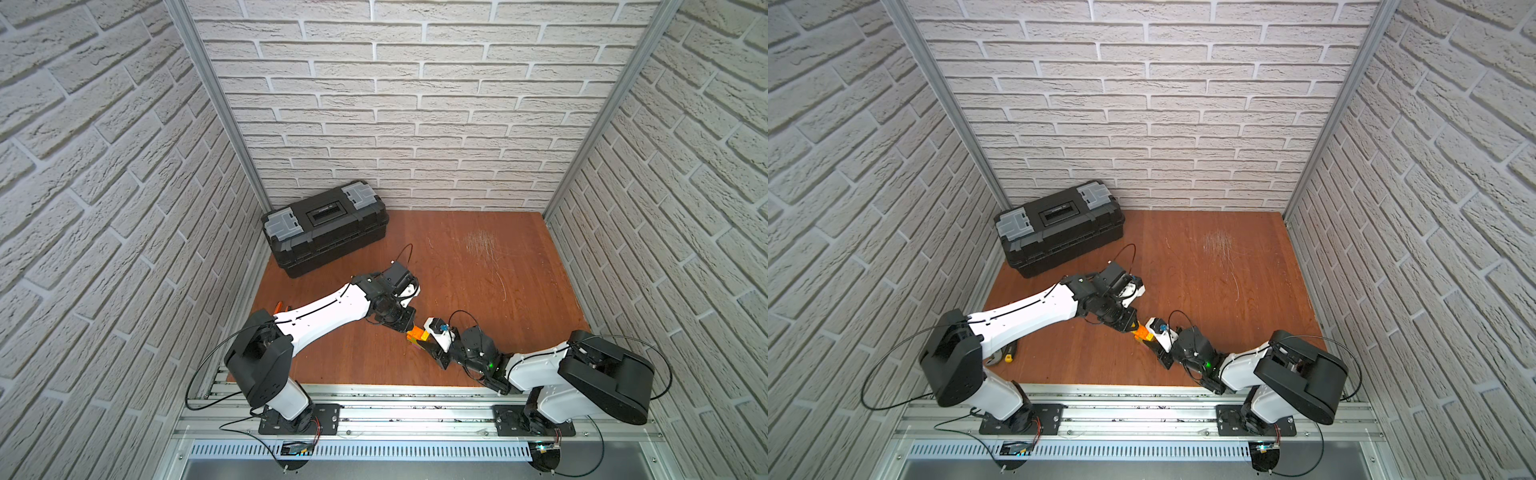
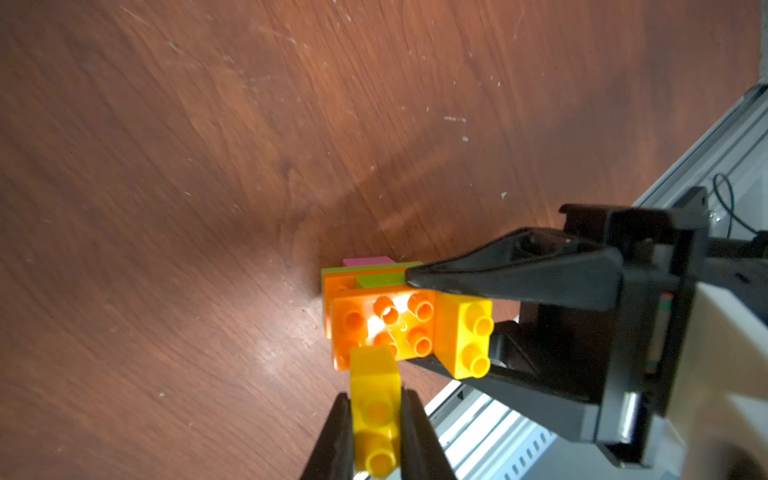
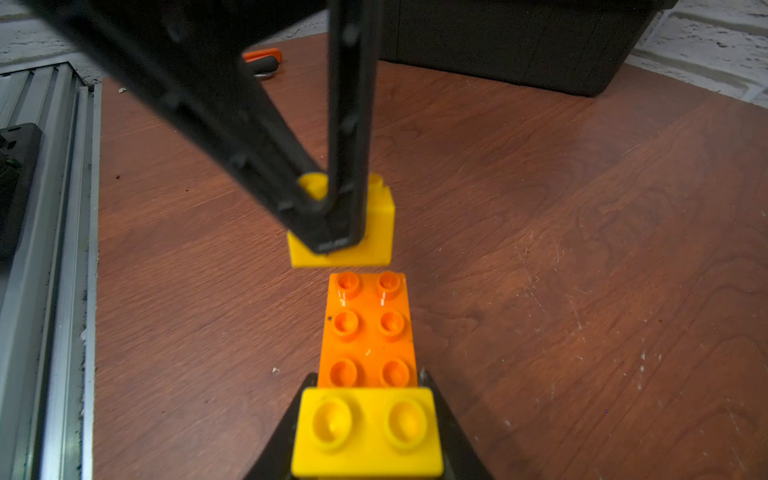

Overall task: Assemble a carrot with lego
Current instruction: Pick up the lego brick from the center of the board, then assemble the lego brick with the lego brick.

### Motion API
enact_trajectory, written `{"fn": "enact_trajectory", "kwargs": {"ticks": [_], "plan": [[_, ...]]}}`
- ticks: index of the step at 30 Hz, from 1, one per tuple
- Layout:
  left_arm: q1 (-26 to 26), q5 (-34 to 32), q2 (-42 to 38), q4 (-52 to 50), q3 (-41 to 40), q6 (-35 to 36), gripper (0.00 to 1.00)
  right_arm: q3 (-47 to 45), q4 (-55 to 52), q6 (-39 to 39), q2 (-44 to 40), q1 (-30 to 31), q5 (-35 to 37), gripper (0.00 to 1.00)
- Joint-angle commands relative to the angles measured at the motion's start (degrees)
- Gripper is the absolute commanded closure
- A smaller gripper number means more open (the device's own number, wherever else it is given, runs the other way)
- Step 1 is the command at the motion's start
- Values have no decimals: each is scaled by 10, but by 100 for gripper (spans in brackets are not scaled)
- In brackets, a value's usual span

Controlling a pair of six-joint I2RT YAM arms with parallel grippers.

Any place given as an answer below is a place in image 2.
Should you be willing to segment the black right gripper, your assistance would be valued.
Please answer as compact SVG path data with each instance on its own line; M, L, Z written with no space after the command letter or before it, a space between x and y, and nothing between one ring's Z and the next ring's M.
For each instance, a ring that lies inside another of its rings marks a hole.
M490 336L489 372L461 382L619 467L651 466L696 283L751 292L764 241L709 236L707 192L669 209L563 207L563 229L521 228L409 268L419 289L521 304Z

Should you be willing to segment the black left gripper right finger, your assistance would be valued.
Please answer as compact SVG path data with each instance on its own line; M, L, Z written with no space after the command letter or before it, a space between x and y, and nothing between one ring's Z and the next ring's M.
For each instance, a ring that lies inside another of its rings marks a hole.
M407 388L402 389L400 429L403 480L457 479L417 392Z

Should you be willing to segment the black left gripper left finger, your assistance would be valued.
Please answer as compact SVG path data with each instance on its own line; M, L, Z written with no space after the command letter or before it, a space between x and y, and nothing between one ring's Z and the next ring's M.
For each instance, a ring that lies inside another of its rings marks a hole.
M351 402L346 393L337 395L301 480L352 480L354 477L354 433Z

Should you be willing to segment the yellow small lego brick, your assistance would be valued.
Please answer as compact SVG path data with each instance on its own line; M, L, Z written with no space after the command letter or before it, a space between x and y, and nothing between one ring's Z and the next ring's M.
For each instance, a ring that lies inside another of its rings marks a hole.
M350 402L355 468L385 478L400 465L401 376L390 347L351 350Z
M492 309L488 299L436 294L433 353L454 379L482 378L490 371Z

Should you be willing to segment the orange long lego brick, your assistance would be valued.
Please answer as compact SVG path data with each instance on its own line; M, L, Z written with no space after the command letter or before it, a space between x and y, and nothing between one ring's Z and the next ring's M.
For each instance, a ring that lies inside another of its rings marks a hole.
M349 332L343 317L357 305L364 324ZM349 368L355 347L388 346L397 361L424 358L433 353L436 295L407 286L350 290L334 299L335 325L331 341L337 371Z
M323 308L325 311L325 331L329 340L333 339L333 328L335 325L332 314L332 306L335 298L347 295L350 290L355 290L357 275L353 272L336 272L329 269L322 271L322 293ZM364 318L357 305L352 305L351 309L343 317L345 328L349 331L357 331L363 328Z

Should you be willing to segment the green square lego brick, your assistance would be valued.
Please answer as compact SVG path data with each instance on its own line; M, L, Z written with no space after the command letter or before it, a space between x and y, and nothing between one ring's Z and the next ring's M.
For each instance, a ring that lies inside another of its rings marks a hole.
M359 275L355 285L358 289L392 288L406 285L404 271L386 271L383 273Z

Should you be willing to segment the magenta lego brick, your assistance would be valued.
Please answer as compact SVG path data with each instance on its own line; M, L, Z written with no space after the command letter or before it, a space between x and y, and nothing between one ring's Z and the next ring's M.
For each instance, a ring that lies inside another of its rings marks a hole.
M342 261L345 268L369 267L395 264L395 261L386 256L347 258Z

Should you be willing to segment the green long lego brick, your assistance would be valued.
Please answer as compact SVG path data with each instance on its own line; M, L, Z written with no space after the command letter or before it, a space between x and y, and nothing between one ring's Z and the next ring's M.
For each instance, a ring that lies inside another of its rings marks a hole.
M321 269L321 276L325 277L328 275L356 275L360 272L380 272L380 271L389 271L389 270L407 270L408 268L413 268L417 266L423 265L423 262L420 261L413 261L413 262L401 262L401 263L391 263L391 264L381 264L381 265L368 265L368 266L358 266L358 267L330 267L330 268L323 268Z

